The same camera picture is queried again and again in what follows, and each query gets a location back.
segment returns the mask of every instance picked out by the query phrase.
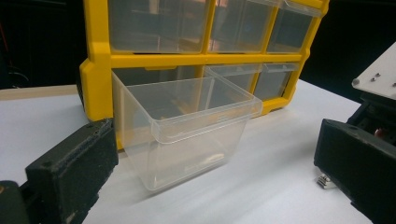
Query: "yellow plastic organizer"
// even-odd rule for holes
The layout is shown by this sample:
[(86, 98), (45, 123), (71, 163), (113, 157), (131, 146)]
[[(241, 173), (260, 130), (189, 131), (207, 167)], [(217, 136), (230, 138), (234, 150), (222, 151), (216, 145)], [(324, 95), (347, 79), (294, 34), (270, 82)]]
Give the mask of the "yellow plastic organizer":
[(262, 99), (263, 115), (283, 107), (328, 5), (329, 0), (84, 0), (89, 58), (80, 74), (86, 114), (90, 120), (113, 117), (113, 69), (186, 65), (198, 68), (195, 76), (201, 77), (208, 65), (260, 64), (246, 90)]

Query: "storage organizer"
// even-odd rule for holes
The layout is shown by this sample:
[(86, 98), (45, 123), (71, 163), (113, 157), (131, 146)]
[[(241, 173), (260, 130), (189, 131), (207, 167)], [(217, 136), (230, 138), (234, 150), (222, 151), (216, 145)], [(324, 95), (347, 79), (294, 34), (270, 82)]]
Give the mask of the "storage organizer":
[(128, 84), (113, 74), (113, 91), (119, 99), (115, 120), (124, 150), (150, 190), (227, 161), (248, 119), (262, 112), (261, 100), (214, 73)]
[(328, 4), (84, 0), (85, 112), (114, 117), (148, 189), (200, 174), (233, 155), (248, 119), (290, 102)]

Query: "white metal plate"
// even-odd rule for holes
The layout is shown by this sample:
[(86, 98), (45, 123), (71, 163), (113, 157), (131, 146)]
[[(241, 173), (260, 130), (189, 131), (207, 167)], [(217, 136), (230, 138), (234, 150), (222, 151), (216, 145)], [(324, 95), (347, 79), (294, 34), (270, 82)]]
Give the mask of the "white metal plate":
[(353, 79), (352, 86), (396, 100), (396, 42), (360, 76)]

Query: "dark background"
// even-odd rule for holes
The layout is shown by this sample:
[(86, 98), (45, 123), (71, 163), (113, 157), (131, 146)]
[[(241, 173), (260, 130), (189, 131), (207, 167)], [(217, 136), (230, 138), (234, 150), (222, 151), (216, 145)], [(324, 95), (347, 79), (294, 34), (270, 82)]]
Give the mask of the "dark background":
[[(359, 101), (350, 83), (396, 41), (396, 1), (329, 8), (301, 79)], [(0, 0), (0, 23), (0, 89), (76, 83), (87, 58), (82, 0)]]

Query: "white table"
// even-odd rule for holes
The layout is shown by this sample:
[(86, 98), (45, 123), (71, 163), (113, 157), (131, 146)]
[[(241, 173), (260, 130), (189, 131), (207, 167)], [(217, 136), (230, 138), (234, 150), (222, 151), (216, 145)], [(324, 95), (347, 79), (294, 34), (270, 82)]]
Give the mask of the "white table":
[[(84, 223), (371, 223), (339, 189), (317, 185), (313, 164), (322, 119), (346, 121), (358, 107), (300, 80), (290, 105), (247, 123), (229, 163), (155, 195), (121, 152)], [(19, 184), (88, 122), (76, 94), (0, 101), (0, 114), (0, 179)]]

